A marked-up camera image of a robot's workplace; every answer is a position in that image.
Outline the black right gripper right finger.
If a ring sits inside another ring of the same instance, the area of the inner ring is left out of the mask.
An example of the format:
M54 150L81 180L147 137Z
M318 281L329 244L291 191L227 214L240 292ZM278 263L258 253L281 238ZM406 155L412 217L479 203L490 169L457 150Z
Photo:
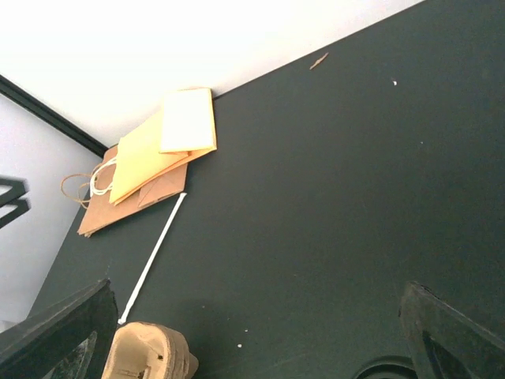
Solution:
M419 378L503 378L504 322L469 316L426 286L408 282L399 319Z

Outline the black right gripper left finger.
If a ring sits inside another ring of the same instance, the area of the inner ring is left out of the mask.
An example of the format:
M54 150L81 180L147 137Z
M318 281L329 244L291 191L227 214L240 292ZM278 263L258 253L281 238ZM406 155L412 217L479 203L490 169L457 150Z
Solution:
M101 378L118 308L100 280L1 333L2 378Z

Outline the cardboard cup carrier stack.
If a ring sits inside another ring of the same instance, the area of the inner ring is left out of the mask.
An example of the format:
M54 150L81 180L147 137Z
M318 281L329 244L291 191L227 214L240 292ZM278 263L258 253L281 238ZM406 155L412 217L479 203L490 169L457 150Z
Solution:
M186 338L163 325L130 322L114 334L103 378L192 378L199 367Z

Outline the yellow paper takeout bag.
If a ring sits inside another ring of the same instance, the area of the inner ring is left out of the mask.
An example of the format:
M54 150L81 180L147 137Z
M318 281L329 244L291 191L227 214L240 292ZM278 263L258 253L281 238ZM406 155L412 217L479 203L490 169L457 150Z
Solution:
M118 205L144 184L216 149L211 89L169 92L160 111L120 139L109 202Z

